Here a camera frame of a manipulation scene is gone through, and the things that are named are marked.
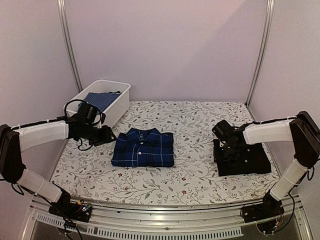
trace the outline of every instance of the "blue plaid shirt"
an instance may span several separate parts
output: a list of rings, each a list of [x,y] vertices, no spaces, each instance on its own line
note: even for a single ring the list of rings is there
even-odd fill
[[[117,138],[111,163],[114,167],[172,167],[173,145],[171,132],[131,128]]]

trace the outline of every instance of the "white plastic bin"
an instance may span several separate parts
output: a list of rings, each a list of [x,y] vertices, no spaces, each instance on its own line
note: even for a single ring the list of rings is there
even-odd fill
[[[99,124],[98,127],[103,125],[107,125],[109,127],[113,127],[119,119],[125,114],[125,112],[129,109],[129,89],[131,85],[123,82],[109,81],[109,80],[97,80],[82,90],[78,95],[76,95],[74,99],[84,100],[88,93],[108,93],[108,92],[117,92],[120,91],[120,96],[111,103],[110,106],[107,107],[106,110],[103,111],[105,114],[105,120],[103,124]],[[76,114],[79,109],[78,101],[74,101],[67,106],[66,112],[69,116]],[[99,120],[100,116],[97,115],[95,118],[95,122]]]

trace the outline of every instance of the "floral tablecloth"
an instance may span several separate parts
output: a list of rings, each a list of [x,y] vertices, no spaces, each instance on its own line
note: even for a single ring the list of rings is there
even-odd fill
[[[273,160],[267,152],[269,174],[219,177],[211,130],[223,119],[235,126],[252,121],[243,103],[132,101],[113,127],[115,135],[130,128],[173,133],[174,167],[113,167],[115,142],[79,151],[79,143],[69,140],[51,180],[73,196],[126,204],[191,206],[259,199],[279,178]]]

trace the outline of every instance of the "blue patterned fabric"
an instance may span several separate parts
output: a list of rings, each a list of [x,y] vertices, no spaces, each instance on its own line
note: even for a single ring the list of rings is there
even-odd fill
[[[171,132],[160,133],[156,128],[131,128],[119,134],[111,163],[114,167],[172,167],[174,136]]]
[[[118,97],[120,93],[114,92],[103,92],[103,93],[94,93],[89,92],[85,97],[85,101],[89,104],[100,109],[101,112],[106,110]]]

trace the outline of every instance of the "table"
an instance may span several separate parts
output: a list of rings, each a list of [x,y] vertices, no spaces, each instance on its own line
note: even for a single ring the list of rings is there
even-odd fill
[[[271,173],[219,177],[211,129],[221,120],[240,126],[252,118],[240,102],[132,101],[113,132],[117,136],[130,128],[157,128],[173,133],[174,167],[113,167],[115,142],[79,151],[79,143],[71,139],[51,181],[75,197],[136,205],[195,206],[262,198],[279,178],[265,146]]]

